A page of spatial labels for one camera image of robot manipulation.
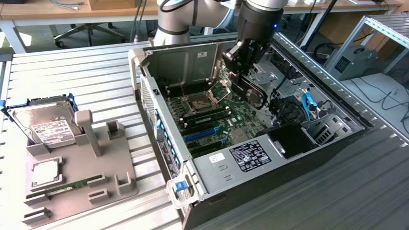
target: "slatted metal surface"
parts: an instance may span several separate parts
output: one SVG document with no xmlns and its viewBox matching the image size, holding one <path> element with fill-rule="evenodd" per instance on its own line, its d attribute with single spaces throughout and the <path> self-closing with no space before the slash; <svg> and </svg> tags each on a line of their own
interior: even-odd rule
<svg viewBox="0 0 409 230">
<path fill-rule="evenodd" d="M 408 142 L 304 52 L 276 38 L 374 128 L 324 166 L 197 229 L 408 230 Z"/>
<path fill-rule="evenodd" d="M 409 49 L 409 15 L 370 15 L 366 16 L 365 24 L 380 31 L 385 36 Z"/>
<path fill-rule="evenodd" d="M 137 176 L 136 196 L 39 229 L 181 229 L 132 94 L 127 52 L 144 46 L 149 44 L 20 54 L 5 65 L 1 99 L 71 92 L 79 109 L 93 113 L 93 127 L 119 119 L 125 126 Z M 25 229 L 21 223 L 21 213 L 28 208 L 23 204 L 25 138 L 7 119 L 0 122 L 0 130 L 0 229 Z"/>
</svg>

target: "warning label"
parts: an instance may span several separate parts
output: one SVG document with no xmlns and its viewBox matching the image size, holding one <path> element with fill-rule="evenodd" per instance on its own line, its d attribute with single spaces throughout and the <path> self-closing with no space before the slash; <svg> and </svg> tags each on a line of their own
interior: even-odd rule
<svg viewBox="0 0 409 230">
<path fill-rule="evenodd" d="M 67 120 L 33 125 L 32 130 L 45 145 L 57 144 L 75 138 Z"/>
<path fill-rule="evenodd" d="M 231 153 L 241 171 L 244 172 L 248 172 L 271 162 L 271 158 L 257 140 L 231 149 Z"/>
</svg>

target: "chair wheel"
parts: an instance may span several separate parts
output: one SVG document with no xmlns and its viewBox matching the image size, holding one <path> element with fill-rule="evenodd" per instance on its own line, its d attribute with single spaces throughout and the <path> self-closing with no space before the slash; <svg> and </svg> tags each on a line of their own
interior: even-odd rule
<svg viewBox="0 0 409 230">
<path fill-rule="evenodd" d="M 64 48 L 64 42 L 63 41 L 56 41 L 56 46 L 59 47 L 59 48 Z"/>
</svg>

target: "motherboard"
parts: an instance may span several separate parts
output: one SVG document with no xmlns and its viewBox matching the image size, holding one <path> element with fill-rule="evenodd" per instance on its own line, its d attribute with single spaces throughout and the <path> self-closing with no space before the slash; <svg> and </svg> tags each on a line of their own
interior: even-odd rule
<svg viewBox="0 0 409 230">
<path fill-rule="evenodd" d="M 231 91 L 224 71 L 207 90 L 168 97 L 167 105 L 189 152 L 195 158 L 253 138 L 265 129 L 256 112 Z"/>
</svg>

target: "hard drive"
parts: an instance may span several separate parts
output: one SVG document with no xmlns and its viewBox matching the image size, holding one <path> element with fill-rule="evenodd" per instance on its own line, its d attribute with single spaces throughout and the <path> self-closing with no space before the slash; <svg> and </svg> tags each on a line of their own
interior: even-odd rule
<svg viewBox="0 0 409 230">
<path fill-rule="evenodd" d="M 5 105 L 4 101 L 1 104 L 1 111 L 16 123 L 31 144 L 44 143 L 52 149 L 73 144 L 75 136 L 84 133 L 75 123 L 75 111 L 79 109 L 72 94 L 27 100 L 19 105 Z"/>
</svg>

